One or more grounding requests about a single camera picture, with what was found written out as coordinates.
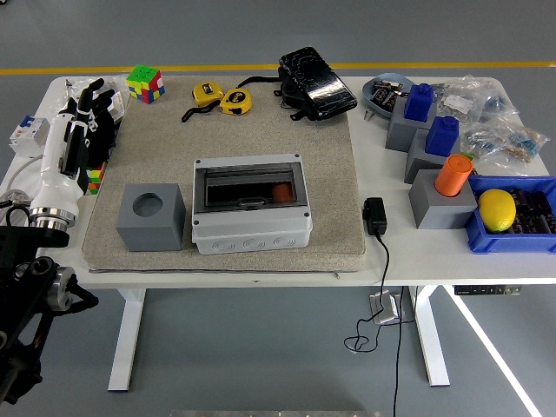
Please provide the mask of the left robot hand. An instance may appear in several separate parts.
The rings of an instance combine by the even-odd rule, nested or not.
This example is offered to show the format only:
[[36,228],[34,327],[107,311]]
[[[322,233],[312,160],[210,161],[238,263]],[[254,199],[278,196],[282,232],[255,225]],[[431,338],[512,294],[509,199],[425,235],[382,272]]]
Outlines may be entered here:
[[78,215],[78,201],[89,186],[88,168],[109,160],[116,143],[117,122],[109,111],[115,91],[101,91],[98,78],[80,96],[71,97],[55,117],[47,136],[37,194],[30,213]]

